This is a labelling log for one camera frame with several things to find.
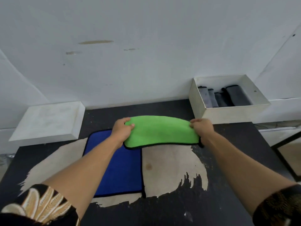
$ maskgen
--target black tabletop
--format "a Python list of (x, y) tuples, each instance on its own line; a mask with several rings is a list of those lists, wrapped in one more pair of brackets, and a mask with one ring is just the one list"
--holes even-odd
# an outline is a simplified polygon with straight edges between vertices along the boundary
[[(194, 118), (188, 100), (87, 110), (79, 139), (88, 137), (94, 131), (112, 128), (119, 118), (140, 115), (170, 116), (185, 120)], [(252, 123), (217, 124), (214, 128), (253, 159), (292, 179)], [(0, 208), (20, 194), (19, 183), (24, 181), (32, 167), (70, 142), (20, 147), (0, 183)], [(189, 180), (185, 179), (183, 186), (169, 194), (158, 198), (140, 198), (130, 205), (124, 202), (101, 208), (91, 203), (81, 225), (253, 225), (211, 152), (198, 146), (193, 148), (193, 152), (206, 166), (209, 182), (206, 191), (201, 188), (201, 179), (197, 177), (192, 188)]]

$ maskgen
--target open box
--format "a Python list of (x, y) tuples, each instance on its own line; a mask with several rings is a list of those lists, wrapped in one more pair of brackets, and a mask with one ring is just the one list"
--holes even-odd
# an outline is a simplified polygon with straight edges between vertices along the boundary
[[(221, 88), (239, 85), (252, 105), (206, 108), (198, 86), (206, 86), (221, 92)], [(227, 124), (253, 121), (256, 116), (270, 105), (270, 102), (246, 75), (195, 77), (189, 91), (189, 101), (195, 118), (208, 118), (213, 124)]]

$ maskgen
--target sleeve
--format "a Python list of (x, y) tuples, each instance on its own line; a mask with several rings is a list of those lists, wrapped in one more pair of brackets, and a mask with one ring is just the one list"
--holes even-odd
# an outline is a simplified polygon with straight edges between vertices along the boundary
[(43, 184), (30, 189), (6, 205), (0, 214), (4, 225), (79, 226), (76, 209), (62, 194)]
[(253, 214), (257, 225), (301, 225), (301, 186), (280, 190), (265, 199)]

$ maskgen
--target hand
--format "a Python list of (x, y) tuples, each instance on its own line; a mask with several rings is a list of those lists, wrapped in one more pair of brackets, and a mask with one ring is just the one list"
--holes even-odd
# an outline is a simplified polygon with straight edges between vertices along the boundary
[(202, 144), (206, 145), (206, 139), (215, 133), (213, 125), (208, 119), (192, 119), (190, 127), (201, 137)]
[(125, 125), (124, 123), (127, 121), (130, 121), (130, 117), (119, 119), (115, 122), (111, 137), (115, 138), (116, 141), (118, 141), (118, 145), (120, 148), (122, 146), (122, 143), (130, 136), (131, 131), (134, 129), (135, 125)]

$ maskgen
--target blue cloth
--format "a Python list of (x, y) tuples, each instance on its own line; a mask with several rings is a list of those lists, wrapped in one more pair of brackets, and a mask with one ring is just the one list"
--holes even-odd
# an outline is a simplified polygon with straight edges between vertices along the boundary
[[(112, 130), (104, 130), (92, 133), (87, 140), (83, 156), (108, 138), (111, 132)], [(123, 145), (116, 150), (94, 197), (130, 193), (143, 194), (141, 154), (141, 149), (127, 150)]]

